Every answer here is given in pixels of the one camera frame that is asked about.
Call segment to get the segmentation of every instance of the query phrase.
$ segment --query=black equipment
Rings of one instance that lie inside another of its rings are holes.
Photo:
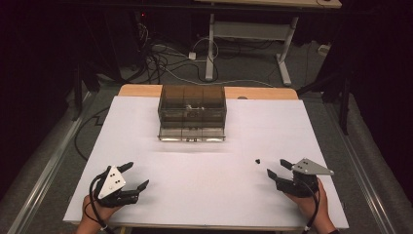
[[[283,167],[292,170],[292,180],[278,177],[277,174],[267,169],[268,177],[276,182],[277,189],[281,192],[296,197],[312,197],[319,191],[319,183],[316,175],[334,175],[334,172],[309,160],[302,159],[297,164],[291,164],[281,159]]]
[[[114,208],[121,207],[124,205],[136,204],[139,193],[145,190],[146,186],[149,183],[149,179],[137,186],[135,190],[122,191],[122,188],[125,186],[126,182],[122,177],[122,173],[130,169],[133,166],[133,163],[127,163],[121,167],[109,166],[106,171],[97,177],[91,183],[89,188],[89,197],[90,204],[94,210],[94,215],[100,226],[101,230],[106,231],[109,234],[114,233],[107,224],[102,220],[97,212],[96,206],[93,201],[97,201],[102,207]]]

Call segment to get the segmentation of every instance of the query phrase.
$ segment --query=clear plastic box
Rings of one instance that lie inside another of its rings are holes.
[[[164,85],[160,140],[223,141],[227,106],[222,86]]]

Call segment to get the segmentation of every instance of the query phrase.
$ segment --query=human hand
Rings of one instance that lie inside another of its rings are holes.
[[[332,223],[330,216],[328,214],[328,200],[327,194],[324,190],[321,180],[319,180],[319,191],[316,193],[316,197],[319,201],[319,211],[317,213],[316,219],[313,222],[313,226],[316,228],[319,234],[330,233],[336,228]],[[291,194],[284,193],[289,199],[296,203],[301,211],[301,213],[310,219],[316,209],[316,203],[313,197],[308,198],[298,198]]]
[[[96,207],[97,213],[104,222],[107,222],[114,213],[122,208],[102,207],[97,201],[94,201],[94,205]],[[100,230],[100,224],[94,220],[97,220],[97,218],[96,215],[94,215],[94,210],[91,206],[91,198],[88,195],[83,199],[82,219],[76,230],[76,234],[95,234],[98,230]]]

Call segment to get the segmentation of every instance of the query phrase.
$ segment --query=white tabletop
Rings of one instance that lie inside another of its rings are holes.
[[[227,99],[224,142],[159,141],[158,103],[158,97],[114,98],[64,221],[80,221],[95,176],[109,165],[134,162],[123,173],[123,190],[150,182],[137,204],[115,213],[112,223],[257,230],[305,225],[296,205],[266,172],[291,178],[280,159],[297,163],[306,157],[325,166],[301,100]],[[320,179],[333,223],[348,228],[331,177]]]

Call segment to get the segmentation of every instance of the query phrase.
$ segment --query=white table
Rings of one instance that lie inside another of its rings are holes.
[[[158,102],[158,97],[114,98],[64,221],[80,221],[82,201],[95,176],[109,165],[134,162],[123,173],[124,190],[135,189],[146,179],[150,182],[136,205],[113,215],[113,224],[302,229],[307,220],[266,172],[290,178],[292,172],[280,165],[280,159],[297,163],[307,157],[325,166],[301,100],[227,99],[224,142],[159,141]],[[331,177],[320,179],[332,221],[338,228],[348,228]]]
[[[268,5],[282,6],[294,8],[325,8],[339,9],[341,3],[339,0],[196,0],[199,2],[215,3],[230,3],[230,4],[252,4],[252,5]],[[213,38],[214,37],[233,37],[244,39],[263,39],[263,40],[280,40],[284,44],[282,52],[277,54],[277,65],[279,66],[282,81],[286,86],[291,85],[288,70],[285,65],[285,57],[288,53],[289,45],[298,18],[294,17],[290,24],[270,24],[270,23],[252,23],[252,22],[235,22],[235,21],[216,21],[215,15],[210,15],[209,20],[209,44],[208,58],[206,60],[206,80],[213,79]]]

